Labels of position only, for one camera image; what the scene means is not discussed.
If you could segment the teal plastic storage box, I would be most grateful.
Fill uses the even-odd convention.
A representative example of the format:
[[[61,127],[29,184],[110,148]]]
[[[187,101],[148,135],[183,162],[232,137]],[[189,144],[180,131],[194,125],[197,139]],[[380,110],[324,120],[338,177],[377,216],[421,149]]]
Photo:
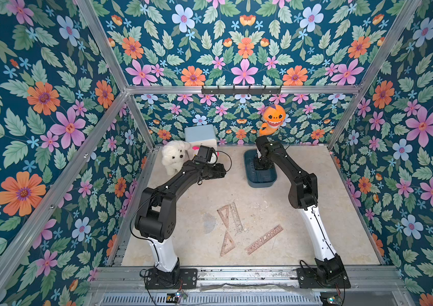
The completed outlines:
[[[277,173],[274,166],[264,169],[256,168],[259,163],[257,150],[247,150],[244,153],[245,171],[248,185],[253,188],[271,187],[277,180]]]

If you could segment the clear ruler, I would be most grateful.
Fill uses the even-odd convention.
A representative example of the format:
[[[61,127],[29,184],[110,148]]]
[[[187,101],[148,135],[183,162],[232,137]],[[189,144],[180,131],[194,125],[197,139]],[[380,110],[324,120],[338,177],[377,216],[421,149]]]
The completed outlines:
[[[244,228],[243,228],[243,225],[242,225],[239,213],[238,213],[237,206],[236,206],[236,204],[234,202],[231,203],[229,206],[230,206],[230,211],[231,211],[231,214],[232,214],[234,226],[236,228],[236,232],[237,233],[241,233],[241,232],[244,231]]]

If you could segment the pink long straight ruler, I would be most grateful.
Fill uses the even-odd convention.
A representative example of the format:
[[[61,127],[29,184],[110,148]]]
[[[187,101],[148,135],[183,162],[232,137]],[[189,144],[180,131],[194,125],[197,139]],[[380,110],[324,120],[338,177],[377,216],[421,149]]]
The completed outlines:
[[[260,247],[265,245],[269,240],[277,236],[283,230],[284,229],[280,224],[276,225],[270,231],[266,232],[263,236],[261,236],[255,242],[251,243],[248,247],[245,248],[247,255],[251,255],[252,253],[257,251]]]

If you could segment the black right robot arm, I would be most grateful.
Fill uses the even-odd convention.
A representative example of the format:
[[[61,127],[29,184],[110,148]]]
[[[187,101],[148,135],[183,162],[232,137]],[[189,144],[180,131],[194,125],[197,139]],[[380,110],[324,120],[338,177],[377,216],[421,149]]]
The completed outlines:
[[[316,268],[300,268],[307,277],[314,277],[321,287],[335,286],[347,276],[341,257],[333,247],[318,207],[318,183],[314,173],[302,169],[279,141],[267,136],[256,139],[258,157],[255,168],[267,170],[278,166],[290,181],[288,195],[291,206],[301,214],[315,253]]]

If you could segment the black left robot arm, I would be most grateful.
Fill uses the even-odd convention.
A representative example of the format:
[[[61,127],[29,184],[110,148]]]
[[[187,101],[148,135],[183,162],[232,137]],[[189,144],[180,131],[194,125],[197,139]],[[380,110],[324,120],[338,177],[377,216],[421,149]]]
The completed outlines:
[[[134,216],[134,228],[141,239],[150,242],[155,270],[164,277],[176,278],[180,260],[171,236],[176,228],[177,201],[194,184],[222,179],[227,171],[217,162],[218,154],[212,147],[201,146],[191,160],[177,163],[175,154],[169,159],[173,169],[171,178],[156,188],[143,190]]]

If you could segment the light blue white box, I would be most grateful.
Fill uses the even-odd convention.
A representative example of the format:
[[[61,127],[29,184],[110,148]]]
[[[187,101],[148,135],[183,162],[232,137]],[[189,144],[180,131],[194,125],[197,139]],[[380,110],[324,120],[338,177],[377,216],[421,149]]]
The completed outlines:
[[[185,128],[185,141],[193,146],[212,147],[217,149],[217,136],[212,124]]]

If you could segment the pink white toy figure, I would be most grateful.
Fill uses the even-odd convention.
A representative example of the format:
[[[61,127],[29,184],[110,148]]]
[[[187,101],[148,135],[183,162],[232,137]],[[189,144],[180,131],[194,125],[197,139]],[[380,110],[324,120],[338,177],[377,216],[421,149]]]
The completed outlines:
[[[188,154],[191,159],[193,159],[195,156],[197,156],[198,152],[200,150],[200,146],[192,146],[190,150],[188,150]]]

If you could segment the orange shark plush toy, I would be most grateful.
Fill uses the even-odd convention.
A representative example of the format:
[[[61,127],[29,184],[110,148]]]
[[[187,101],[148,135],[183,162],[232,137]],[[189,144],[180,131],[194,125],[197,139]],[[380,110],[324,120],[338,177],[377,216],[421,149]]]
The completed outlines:
[[[259,136],[269,136],[274,134],[283,125],[286,113],[280,105],[270,105],[265,108],[262,114],[264,123],[259,130]]]

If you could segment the white plush dog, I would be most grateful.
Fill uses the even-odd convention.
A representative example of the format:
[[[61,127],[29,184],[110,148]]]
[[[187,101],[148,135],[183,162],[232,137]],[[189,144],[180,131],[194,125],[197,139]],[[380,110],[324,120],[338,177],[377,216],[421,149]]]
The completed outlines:
[[[190,144],[182,140],[173,140],[168,142],[162,148],[162,164],[169,176],[178,173],[184,162],[188,158],[187,151],[190,149]]]

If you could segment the pink triangle ruler upper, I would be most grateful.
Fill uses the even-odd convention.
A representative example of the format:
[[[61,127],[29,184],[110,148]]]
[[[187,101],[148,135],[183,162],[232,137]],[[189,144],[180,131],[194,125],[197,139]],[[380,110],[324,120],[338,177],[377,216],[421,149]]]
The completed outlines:
[[[217,209],[217,212],[224,223],[225,228],[228,230],[230,220],[230,205],[224,205],[223,207]]]

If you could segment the black hook rail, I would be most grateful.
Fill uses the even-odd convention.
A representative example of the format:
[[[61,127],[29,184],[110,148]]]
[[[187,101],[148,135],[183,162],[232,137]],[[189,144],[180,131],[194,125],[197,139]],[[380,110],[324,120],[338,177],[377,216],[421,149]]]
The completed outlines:
[[[208,86],[201,88],[201,94],[215,94],[215,95],[251,95],[251,96],[261,96],[265,94],[280,94],[282,92],[282,87],[280,86]]]

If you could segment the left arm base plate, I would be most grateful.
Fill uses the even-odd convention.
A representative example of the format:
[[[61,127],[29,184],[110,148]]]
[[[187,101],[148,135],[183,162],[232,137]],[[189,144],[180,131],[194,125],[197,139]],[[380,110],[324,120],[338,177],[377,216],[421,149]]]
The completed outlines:
[[[146,289],[194,289],[197,287],[197,269],[175,269],[162,272],[150,268],[144,275]]]

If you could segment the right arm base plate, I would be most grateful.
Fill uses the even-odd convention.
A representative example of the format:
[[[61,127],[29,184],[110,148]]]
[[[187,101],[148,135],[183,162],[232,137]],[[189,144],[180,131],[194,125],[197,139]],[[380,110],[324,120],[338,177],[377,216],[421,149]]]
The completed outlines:
[[[344,270],[331,273],[319,271],[317,268],[296,269],[299,287],[303,289],[350,289],[351,284]]]

